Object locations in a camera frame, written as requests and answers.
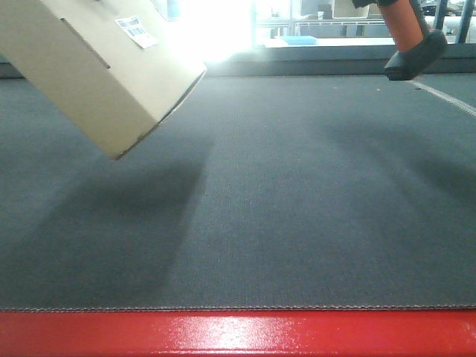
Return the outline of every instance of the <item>red edge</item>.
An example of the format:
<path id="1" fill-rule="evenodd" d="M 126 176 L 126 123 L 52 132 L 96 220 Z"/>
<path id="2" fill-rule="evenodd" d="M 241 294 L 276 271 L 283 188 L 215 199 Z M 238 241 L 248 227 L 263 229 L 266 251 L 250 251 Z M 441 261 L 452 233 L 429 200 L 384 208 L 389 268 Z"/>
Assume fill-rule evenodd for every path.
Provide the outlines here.
<path id="1" fill-rule="evenodd" d="M 476 310 L 0 313 L 0 356 L 476 356 Z"/>

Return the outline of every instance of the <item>white line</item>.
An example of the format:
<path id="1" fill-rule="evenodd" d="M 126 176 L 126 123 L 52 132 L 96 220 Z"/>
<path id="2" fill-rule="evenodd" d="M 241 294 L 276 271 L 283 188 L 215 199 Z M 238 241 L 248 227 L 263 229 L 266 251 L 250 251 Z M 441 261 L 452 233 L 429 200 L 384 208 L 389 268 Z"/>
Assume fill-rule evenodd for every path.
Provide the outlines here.
<path id="1" fill-rule="evenodd" d="M 464 112 L 467 112 L 468 114 L 472 115 L 473 117 L 476 117 L 476 108 L 473 106 L 470 106 L 468 103 L 463 102 L 462 100 L 456 99 L 455 97 L 452 97 L 449 94 L 446 94 L 443 91 L 439 91 L 435 88 L 432 88 L 430 86 L 426 86 L 425 84 L 422 84 L 420 82 L 417 82 L 416 80 L 411 80 L 411 84 L 416 86 L 417 88 L 423 89 L 424 91 L 427 91 L 428 93 L 433 94 L 434 96 L 441 98 L 445 101 L 447 101 L 450 104 L 453 104 L 457 108 L 463 110 Z"/>

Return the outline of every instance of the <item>cardboard box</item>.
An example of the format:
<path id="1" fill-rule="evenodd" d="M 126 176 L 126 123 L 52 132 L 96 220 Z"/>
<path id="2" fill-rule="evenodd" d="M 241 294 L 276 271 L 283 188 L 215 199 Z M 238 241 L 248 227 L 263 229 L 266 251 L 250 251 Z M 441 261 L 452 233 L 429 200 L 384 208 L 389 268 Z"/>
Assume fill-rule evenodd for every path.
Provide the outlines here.
<path id="1" fill-rule="evenodd" d="M 117 159 L 205 73 L 167 25 L 150 0 L 2 0 L 0 53 Z"/>

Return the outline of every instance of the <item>blue object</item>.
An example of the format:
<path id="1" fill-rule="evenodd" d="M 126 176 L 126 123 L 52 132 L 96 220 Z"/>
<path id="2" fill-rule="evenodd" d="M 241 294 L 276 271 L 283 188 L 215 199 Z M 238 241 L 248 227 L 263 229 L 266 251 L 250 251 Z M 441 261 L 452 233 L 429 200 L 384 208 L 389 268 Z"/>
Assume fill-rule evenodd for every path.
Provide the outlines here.
<path id="1" fill-rule="evenodd" d="M 288 45 L 315 45 L 318 39 L 312 36 L 280 36 Z"/>

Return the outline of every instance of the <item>carpet mat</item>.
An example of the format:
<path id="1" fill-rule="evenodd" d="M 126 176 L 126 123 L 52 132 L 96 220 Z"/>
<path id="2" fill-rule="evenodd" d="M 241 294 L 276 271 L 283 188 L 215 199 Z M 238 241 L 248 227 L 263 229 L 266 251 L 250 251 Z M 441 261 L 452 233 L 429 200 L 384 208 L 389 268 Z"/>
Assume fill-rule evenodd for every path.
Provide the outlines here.
<path id="1" fill-rule="evenodd" d="M 0 310 L 476 307 L 476 119 L 410 83 L 205 78 L 119 161 L 0 118 Z"/>

